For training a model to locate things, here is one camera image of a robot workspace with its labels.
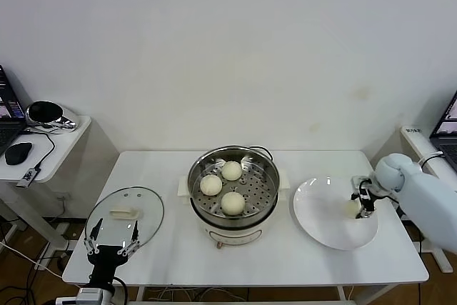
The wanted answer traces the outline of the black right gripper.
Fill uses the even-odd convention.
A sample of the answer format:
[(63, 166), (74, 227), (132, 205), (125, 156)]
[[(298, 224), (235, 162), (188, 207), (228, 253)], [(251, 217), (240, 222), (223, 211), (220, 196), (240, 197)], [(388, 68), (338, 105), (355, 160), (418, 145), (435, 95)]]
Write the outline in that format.
[(374, 212), (376, 208), (374, 206), (374, 200), (372, 199), (368, 189), (360, 188), (358, 192), (353, 192), (351, 194), (351, 200), (355, 201), (357, 199), (360, 199), (361, 206), (363, 207), (363, 209), (361, 209), (357, 213), (356, 219), (370, 218), (372, 212)]

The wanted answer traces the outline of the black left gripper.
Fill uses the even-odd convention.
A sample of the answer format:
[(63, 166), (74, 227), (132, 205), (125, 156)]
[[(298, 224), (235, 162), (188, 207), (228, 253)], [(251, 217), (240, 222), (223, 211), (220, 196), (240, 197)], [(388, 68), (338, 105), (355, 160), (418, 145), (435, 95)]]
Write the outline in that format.
[(89, 285), (101, 286), (111, 284), (114, 280), (116, 270), (119, 266), (128, 261), (128, 256), (132, 255), (139, 247), (138, 221), (135, 221), (131, 235), (131, 241), (124, 248), (121, 246), (99, 245), (98, 238), (103, 219), (100, 218), (96, 225), (90, 230), (89, 235), (84, 238), (84, 245), (87, 250), (89, 263), (93, 266)]

